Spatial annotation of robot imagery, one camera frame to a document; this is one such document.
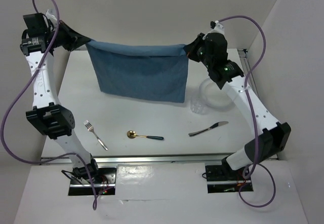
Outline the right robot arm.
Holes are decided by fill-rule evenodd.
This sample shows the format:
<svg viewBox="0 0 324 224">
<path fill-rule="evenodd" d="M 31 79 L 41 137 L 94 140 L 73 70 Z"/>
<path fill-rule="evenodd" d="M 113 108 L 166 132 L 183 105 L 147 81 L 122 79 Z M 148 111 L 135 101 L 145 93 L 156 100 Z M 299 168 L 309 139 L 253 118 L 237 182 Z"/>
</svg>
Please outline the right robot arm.
<svg viewBox="0 0 324 224">
<path fill-rule="evenodd" d="M 201 62 L 207 68 L 210 79 L 234 102 L 254 135 L 242 149 L 222 160 L 222 176 L 233 179 L 239 169 L 282 152 L 291 127 L 288 123 L 280 123 L 269 112 L 246 81 L 243 70 L 228 59 L 225 36 L 201 33 L 184 46 L 184 51 L 190 60 Z"/>
</svg>

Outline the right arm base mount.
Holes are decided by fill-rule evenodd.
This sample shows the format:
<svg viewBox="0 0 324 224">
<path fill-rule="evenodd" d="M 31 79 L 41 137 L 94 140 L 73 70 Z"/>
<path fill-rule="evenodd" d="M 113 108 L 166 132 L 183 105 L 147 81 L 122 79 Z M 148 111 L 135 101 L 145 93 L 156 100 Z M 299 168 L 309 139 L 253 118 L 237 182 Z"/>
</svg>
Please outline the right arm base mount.
<svg viewBox="0 0 324 224">
<path fill-rule="evenodd" d="M 243 178 L 244 168 L 224 173 L 220 165 L 206 165 L 201 175 L 207 181 L 208 193 L 253 192 L 252 181 Z"/>
</svg>

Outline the blue cloth napkin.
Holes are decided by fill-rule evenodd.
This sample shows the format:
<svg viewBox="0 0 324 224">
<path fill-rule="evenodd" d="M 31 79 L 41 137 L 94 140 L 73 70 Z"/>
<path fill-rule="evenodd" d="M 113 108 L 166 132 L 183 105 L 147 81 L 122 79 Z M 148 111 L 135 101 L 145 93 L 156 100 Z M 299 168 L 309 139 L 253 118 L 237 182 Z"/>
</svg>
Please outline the blue cloth napkin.
<svg viewBox="0 0 324 224">
<path fill-rule="evenodd" d="M 86 44 L 100 91 L 141 100 L 183 103 L 188 77 L 184 44 Z"/>
</svg>

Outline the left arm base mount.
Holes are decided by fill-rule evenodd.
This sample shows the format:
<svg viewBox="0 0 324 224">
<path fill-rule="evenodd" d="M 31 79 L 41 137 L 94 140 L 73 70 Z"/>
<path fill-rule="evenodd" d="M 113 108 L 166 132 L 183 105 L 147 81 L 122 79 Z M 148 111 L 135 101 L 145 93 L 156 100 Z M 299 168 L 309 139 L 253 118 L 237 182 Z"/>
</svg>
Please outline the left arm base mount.
<svg viewBox="0 0 324 224">
<path fill-rule="evenodd" d="M 103 196 L 115 195 L 116 167 L 101 167 L 99 175 L 92 178 L 96 194 Z M 88 179 L 78 179 L 67 173 L 70 179 L 68 196 L 91 196 L 93 194 L 90 181 Z"/>
</svg>

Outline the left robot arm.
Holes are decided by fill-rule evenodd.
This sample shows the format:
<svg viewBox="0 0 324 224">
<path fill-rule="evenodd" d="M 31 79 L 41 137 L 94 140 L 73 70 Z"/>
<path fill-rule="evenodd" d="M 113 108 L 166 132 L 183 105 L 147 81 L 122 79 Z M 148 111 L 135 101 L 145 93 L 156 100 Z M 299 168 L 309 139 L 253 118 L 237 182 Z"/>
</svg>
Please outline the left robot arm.
<svg viewBox="0 0 324 224">
<path fill-rule="evenodd" d="M 70 154 L 75 177 L 94 183 L 100 177 L 100 170 L 74 131 L 75 119 L 72 112 L 59 101 L 53 72 L 53 52 L 56 47 L 73 51 L 90 39 L 74 31 L 63 21 L 59 22 L 57 36 L 45 24 L 36 31 L 30 35 L 29 30 L 25 30 L 20 45 L 33 77 L 32 110 L 26 112 L 26 118 L 42 135 L 55 141 L 65 153 Z"/>
</svg>

